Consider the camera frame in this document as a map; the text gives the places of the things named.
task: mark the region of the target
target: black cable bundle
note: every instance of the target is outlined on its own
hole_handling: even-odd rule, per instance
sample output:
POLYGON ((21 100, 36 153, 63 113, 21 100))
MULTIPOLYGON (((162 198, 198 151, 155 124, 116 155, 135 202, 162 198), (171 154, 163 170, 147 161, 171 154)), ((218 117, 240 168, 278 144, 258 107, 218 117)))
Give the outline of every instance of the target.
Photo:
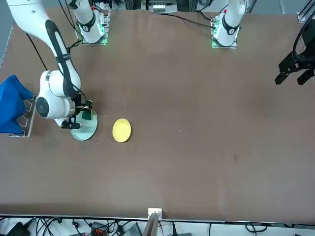
POLYGON ((257 236, 257 233, 265 232, 265 231, 267 230, 267 228, 268 228, 268 226, 266 225, 264 229, 262 229, 262 230, 256 230, 256 228, 255 228, 255 226, 254 226, 254 224, 253 224, 252 222, 246 222, 245 227, 246 227, 247 231, 249 231, 249 232, 255 234, 255 236, 257 236))

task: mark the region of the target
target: metal stand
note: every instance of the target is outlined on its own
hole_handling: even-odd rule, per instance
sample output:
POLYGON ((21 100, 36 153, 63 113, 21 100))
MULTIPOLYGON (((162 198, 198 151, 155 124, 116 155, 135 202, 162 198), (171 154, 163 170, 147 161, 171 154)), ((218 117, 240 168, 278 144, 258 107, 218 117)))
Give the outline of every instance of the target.
POLYGON ((297 19, 300 23, 306 21, 306 19, 311 15, 312 9, 315 6, 315 0, 309 0, 303 9, 297 13, 297 19))
POLYGON ((162 219, 161 208, 149 208, 148 209, 148 223, 143 231, 142 236, 156 236, 158 229, 158 221, 162 219))

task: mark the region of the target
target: floor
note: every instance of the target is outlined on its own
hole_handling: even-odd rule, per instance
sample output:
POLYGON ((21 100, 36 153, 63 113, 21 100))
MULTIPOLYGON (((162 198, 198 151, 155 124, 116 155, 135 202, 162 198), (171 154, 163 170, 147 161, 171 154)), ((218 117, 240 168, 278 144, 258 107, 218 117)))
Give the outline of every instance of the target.
MULTIPOLYGON (((11 228, 17 223, 22 222, 23 224, 27 223, 31 218, 9 218, 4 219, 0 222, 0 234, 7 234, 11 228)), ((78 224, 78 231, 87 236, 91 229, 87 225, 87 223, 92 223, 93 220, 87 220, 87 223, 85 223, 81 219, 75 220, 78 224)), ((101 223, 103 225, 108 224, 105 220, 100 221, 96 220, 98 223, 101 223)), ((32 223, 29 227, 29 231, 32 236, 36 235, 36 222, 32 223)), ((124 223, 127 223, 126 221, 119 222, 120 225, 123 225, 124 223)), ((129 228, 131 228, 134 225, 135 222, 129 222, 124 226, 124 231, 126 232, 129 228)), ((140 228, 140 231, 143 232, 144 228, 146 226, 146 222, 137 222, 140 228)), ((42 223, 39 222, 38 229, 40 229, 42 226, 42 223)), ((161 226, 163 228, 163 231, 161 228, 158 228, 157 235, 158 236, 171 236, 173 233, 173 227, 171 222, 163 222, 161 221, 161 226)), ((178 234, 185 234, 185 233, 191 233, 193 236, 254 236, 254 233, 250 233, 246 230, 245 226, 241 225, 223 225, 223 224, 211 224, 211 231, 209 233, 209 226, 208 223, 175 223, 176 232, 178 234)), ((115 229, 117 228, 117 225, 114 226, 114 228, 110 228, 110 230, 114 231, 110 236, 114 236, 115 229)), ((43 227, 38 235, 42 235, 44 232, 43 227)), ((255 227, 256 230, 262 230, 264 227, 255 227)), ((62 222, 59 224, 57 221, 54 222, 50 227, 51 233, 54 236, 73 236, 77 235, 77 231, 75 227, 72 224, 71 219, 63 219, 62 222)), ((280 228, 280 227, 268 227, 266 231, 257 233, 258 236, 293 236, 293 235, 300 235, 300 236, 313 236, 315 233, 315 230, 311 229, 292 229, 292 228, 280 228)))

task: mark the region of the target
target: metal clamp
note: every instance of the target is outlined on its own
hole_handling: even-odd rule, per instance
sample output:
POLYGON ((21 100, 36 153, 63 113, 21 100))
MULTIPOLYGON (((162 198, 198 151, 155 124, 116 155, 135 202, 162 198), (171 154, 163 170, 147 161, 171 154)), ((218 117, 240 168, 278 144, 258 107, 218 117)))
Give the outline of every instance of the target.
POLYGON ((149 208, 148 209, 149 220, 146 228, 143 231, 142 236, 156 236, 158 229, 158 221, 162 219, 161 208, 149 208))

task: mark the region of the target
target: black cable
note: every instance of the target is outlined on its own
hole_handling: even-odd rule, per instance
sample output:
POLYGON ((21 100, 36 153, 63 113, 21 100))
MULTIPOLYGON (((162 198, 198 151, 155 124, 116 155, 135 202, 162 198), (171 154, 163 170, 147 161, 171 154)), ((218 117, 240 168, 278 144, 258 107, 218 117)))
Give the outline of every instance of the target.
POLYGON ((172 221, 172 226, 173 226, 173 234, 172 234, 172 236, 178 236, 177 231, 176 231, 176 227, 175 227, 175 224, 174 224, 173 221, 172 221))
POLYGON ((84 100, 87 100, 87 97, 85 96, 85 94, 76 86, 72 83, 72 81, 70 81, 71 85, 74 86, 84 97, 84 100))
POLYGON ((228 6, 228 4, 220 10, 220 13, 228 6))
POLYGON ((42 220, 41 220, 41 217, 38 219, 38 222, 37 222, 37 224, 36 224, 36 236, 38 236, 38 233, 41 231, 41 229, 45 226, 44 224, 39 228, 39 230, 38 230, 38 223, 39 223, 39 221, 41 221, 42 222, 42 220))
POLYGON ((197 11, 197 12, 199 12, 200 15, 201 15, 203 18, 205 18, 206 20, 211 21, 211 18, 206 17, 201 11, 197 11))
POLYGON ((212 223, 210 223, 210 225, 209 225, 209 236, 210 236, 211 226, 212 226, 212 223))
POLYGON ((31 39, 31 37, 29 36, 29 34, 28 34, 28 33, 25 33, 25 34, 26 34, 26 36, 29 38, 29 40, 30 40, 31 44, 33 45, 33 47, 34 47, 35 51, 37 52, 37 55, 38 55, 38 57, 39 57, 39 59, 40 59, 41 63, 43 64, 43 66, 44 66, 45 70, 47 70, 47 67, 46 67, 46 65, 45 65, 45 63, 44 63, 44 61, 43 61, 43 59, 41 58, 41 56, 40 56, 40 54, 39 54, 39 52, 38 52, 38 50, 37 50, 37 48, 36 48, 36 46, 35 46, 35 44, 34 44, 33 40, 31 39))
POLYGON ((78 232, 78 234, 79 234, 79 235, 82 235, 82 234, 80 233, 80 231, 78 230, 78 228, 79 228, 79 223, 76 222, 76 221, 74 221, 74 219, 72 219, 72 225, 75 227, 75 230, 78 232))
POLYGON ((294 228, 295 224, 292 224, 292 226, 289 226, 287 224, 283 224, 286 228, 294 228))
POLYGON ((65 3, 65 5, 66 5, 67 8, 68 8, 68 12, 69 12, 69 15, 70 15, 70 18, 71 18, 71 22, 72 22, 72 24, 73 24, 73 26, 74 26, 74 21, 73 21, 73 18, 72 18, 72 16, 71 16, 70 9, 69 9, 69 6, 68 6, 68 4, 67 4, 67 1, 64 0, 64 3, 65 3))
POLYGON ((214 1, 214 0, 210 0, 208 4, 206 4, 203 8, 200 9, 200 11, 202 11, 202 10, 204 10, 205 8, 207 8, 208 6, 210 6, 213 1, 214 1))
POLYGON ((131 222, 131 220, 127 221, 126 223, 124 223, 122 226, 125 226, 126 224, 129 224, 131 222))
POLYGON ((50 231, 49 226, 55 221, 55 219, 53 219, 52 221, 50 221, 49 223, 46 222, 45 219, 40 219, 41 221, 43 220, 45 223, 44 225, 46 226, 46 228, 44 229, 44 232, 42 234, 42 236, 45 236, 46 231, 48 230, 48 233, 50 236, 54 236, 53 233, 50 231))
POLYGON ((102 8, 100 8, 99 6, 97 6, 95 3, 93 3, 93 6, 95 6, 96 8, 98 8, 99 10, 103 10, 102 8))
POLYGON ((74 42, 70 47, 67 47, 67 52, 70 53, 71 48, 79 46, 79 44, 83 41, 83 39, 74 42))
POLYGON ((249 6, 249 8, 247 9, 247 13, 251 13, 255 4, 256 4, 257 0, 252 0, 251 5, 249 6))
POLYGON ((182 19, 182 20, 184 20, 184 21, 188 21, 188 22, 190 22, 190 23, 196 24, 196 25, 198 25, 198 26, 203 26, 203 27, 215 29, 214 26, 209 26, 209 25, 205 25, 205 24, 202 24, 202 23, 198 23, 198 22, 196 22, 196 21, 192 21, 192 20, 186 19, 186 18, 181 17, 181 16, 176 16, 176 15, 172 15, 172 14, 168 14, 167 16, 174 16, 174 17, 177 17, 177 18, 182 19))
POLYGON ((268 228, 268 226, 266 225, 264 229, 262 230, 256 230, 254 224, 252 222, 246 222, 245 227, 247 229, 248 232, 255 234, 255 236, 257 236, 257 233, 261 233, 261 232, 265 232, 268 228), (250 230, 248 228, 248 225, 252 226, 253 230, 250 230))
POLYGON ((85 222, 90 228, 92 228, 92 225, 93 225, 92 223, 88 223, 88 222, 86 221, 86 219, 84 219, 84 218, 83 218, 83 220, 84 220, 84 222, 85 222))
POLYGON ((73 28, 75 31, 77 31, 78 34, 80 34, 80 35, 82 36, 82 34, 75 28, 75 25, 73 25, 73 24, 71 23, 71 21, 69 20, 68 15, 67 15, 66 12, 64 11, 63 5, 61 4, 60 0, 58 0, 58 2, 59 2, 59 5, 60 5, 61 9, 63 10, 63 13, 64 13, 65 17, 67 18, 69 24, 72 26, 72 28, 73 28))

